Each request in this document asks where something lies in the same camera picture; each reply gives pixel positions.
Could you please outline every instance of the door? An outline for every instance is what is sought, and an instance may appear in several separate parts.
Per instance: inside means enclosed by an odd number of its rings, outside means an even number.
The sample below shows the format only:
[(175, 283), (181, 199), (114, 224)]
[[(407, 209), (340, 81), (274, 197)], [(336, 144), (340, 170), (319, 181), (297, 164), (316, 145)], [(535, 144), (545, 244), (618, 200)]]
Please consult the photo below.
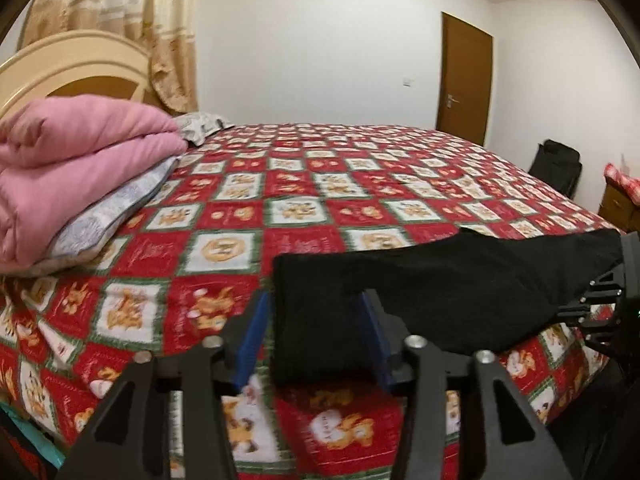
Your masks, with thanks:
[(484, 145), (494, 38), (442, 13), (442, 80), (437, 129)]

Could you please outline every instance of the cream headboard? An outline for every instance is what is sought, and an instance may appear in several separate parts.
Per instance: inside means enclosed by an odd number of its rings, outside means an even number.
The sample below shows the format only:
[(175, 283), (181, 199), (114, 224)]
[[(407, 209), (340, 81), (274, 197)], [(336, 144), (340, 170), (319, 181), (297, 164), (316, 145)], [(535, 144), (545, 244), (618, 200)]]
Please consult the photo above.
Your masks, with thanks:
[(145, 49), (110, 32), (49, 36), (0, 66), (0, 119), (46, 96), (98, 94), (162, 107), (148, 67)]

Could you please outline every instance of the wall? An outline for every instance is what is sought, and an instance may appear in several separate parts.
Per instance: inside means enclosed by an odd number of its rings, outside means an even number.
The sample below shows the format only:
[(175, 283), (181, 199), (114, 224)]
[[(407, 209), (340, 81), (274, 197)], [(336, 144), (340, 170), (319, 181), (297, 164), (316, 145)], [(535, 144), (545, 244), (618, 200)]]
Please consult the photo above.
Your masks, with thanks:
[[(441, 12), (494, 34), (487, 0), (198, 0), (200, 108), (237, 123), (433, 128)], [(414, 79), (410, 88), (403, 78)]]
[(496, 5), (500, 56), (492, 151), (529, 169), (539, 142), (582, 155), (576, 202), (597, 211), (602, 171), (625, 154), (640, 176), (640, 69), (599, 4), (523, 0)]
[(0, 43), (0, 65), (4, 63), (7, 59), (9, 59), (18, 48), (18, 40), (20, 40), (20, 34), (22, 32), (22, 25), (24, 24), (24, 20), (27, 17), (27, 12), (31, 7), (31, 3), (28, 3), (27, 6), (22, 10), (18, 19), (15, 20), (8, 34)]

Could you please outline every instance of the beige curtain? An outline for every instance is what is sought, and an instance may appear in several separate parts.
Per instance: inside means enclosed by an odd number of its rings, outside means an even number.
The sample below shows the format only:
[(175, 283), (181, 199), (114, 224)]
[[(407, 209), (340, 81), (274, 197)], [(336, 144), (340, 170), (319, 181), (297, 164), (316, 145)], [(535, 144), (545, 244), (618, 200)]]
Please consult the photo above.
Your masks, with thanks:
[(34, 0), (21, 46), (80, 28), (120, 34), (150, 51), (150, 79), (162, 102), (174, 112), (194, 111), (194, 1)]

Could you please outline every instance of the pillow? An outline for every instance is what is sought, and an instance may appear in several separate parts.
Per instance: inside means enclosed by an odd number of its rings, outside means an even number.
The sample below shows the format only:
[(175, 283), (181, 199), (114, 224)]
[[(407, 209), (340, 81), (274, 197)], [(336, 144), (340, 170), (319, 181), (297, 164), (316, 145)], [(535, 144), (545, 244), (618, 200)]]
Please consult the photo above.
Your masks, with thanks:
[(182, 138), (190, 140), (196, 146), (202, 146), (204, 139), (210, 135), (235, 126), (222, 116), (206, 112), (184, 114), (174, 117), (174, 120), (180, 126)]
[(42, 260), (16, 275), (46, 276), (93, 260), (118, 228), (158, 193), (176, 161), (170, 156), (89, 206), (60, 230)]

